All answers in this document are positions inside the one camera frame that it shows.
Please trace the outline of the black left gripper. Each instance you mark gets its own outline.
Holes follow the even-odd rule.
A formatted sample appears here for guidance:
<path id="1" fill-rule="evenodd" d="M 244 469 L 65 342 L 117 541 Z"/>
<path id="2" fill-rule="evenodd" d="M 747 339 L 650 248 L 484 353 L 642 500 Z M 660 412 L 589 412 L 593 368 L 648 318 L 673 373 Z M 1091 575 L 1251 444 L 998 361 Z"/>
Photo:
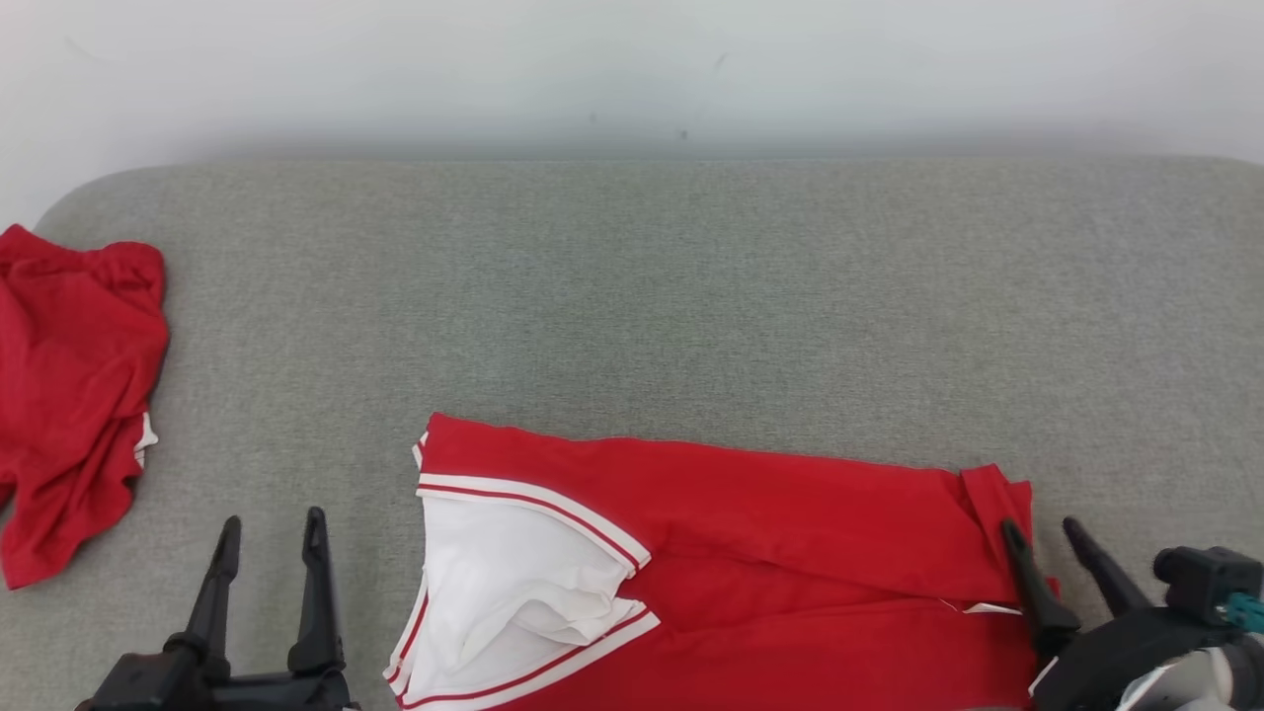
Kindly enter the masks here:
<path id="1" fill-rule="evenodd" d="M 238 576 L 241 520 L 217 535 L 185 630 L 168 652 L 126 653 L 78 710 L 356 710 L 348 679 L 326 515 L 308 509 L 301 559 L 306 568 L 300 629 L 289 673 L 224 676 L 228 603 Z"/>

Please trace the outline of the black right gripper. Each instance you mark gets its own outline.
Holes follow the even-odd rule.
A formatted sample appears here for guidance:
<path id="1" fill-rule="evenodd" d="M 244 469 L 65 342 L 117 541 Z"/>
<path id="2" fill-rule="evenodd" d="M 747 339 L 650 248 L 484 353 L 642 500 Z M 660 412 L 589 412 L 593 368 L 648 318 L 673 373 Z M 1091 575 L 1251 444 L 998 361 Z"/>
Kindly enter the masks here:
<path id="1" fill-rule="evenodd" d="M 1063 648 L 1031 684 L 1034 708 L 1261 708 L 1260 635 L 1152 609 L 1078 517 L 1063 517 L 1063 534 L 1115 620 L 1074 638 L 1079 617 L 1057 598 L 1014 517 L 1002 521 L 1007 571 L 1031 645 Z"/>

